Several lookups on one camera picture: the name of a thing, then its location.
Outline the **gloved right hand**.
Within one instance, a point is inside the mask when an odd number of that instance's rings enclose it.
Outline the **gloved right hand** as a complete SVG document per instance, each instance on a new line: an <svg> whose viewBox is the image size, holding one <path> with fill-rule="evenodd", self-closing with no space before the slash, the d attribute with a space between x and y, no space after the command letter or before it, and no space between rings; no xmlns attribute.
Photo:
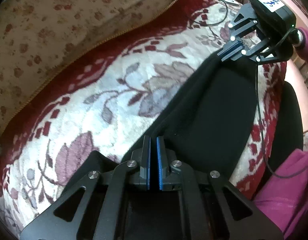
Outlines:
<svg viewBox="0 0 308 240"><path fill-rule="evenodd" d="M296 51L308 52L308 30L302 27L296 28L292 35L292 44Z"/></svg>

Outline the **magenta sleeve forearm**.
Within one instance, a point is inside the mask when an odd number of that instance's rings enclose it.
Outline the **magenta sleeve forearm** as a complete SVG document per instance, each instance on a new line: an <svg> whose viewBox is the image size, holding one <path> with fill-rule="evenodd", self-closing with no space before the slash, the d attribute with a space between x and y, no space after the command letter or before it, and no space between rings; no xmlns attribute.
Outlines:
<svg viewBox="0 0 308 240"><path fill-rule="evenodd" d="M254 204L283 233L284 239L308 239L308 151L295 149L268 162Z"/></svg>

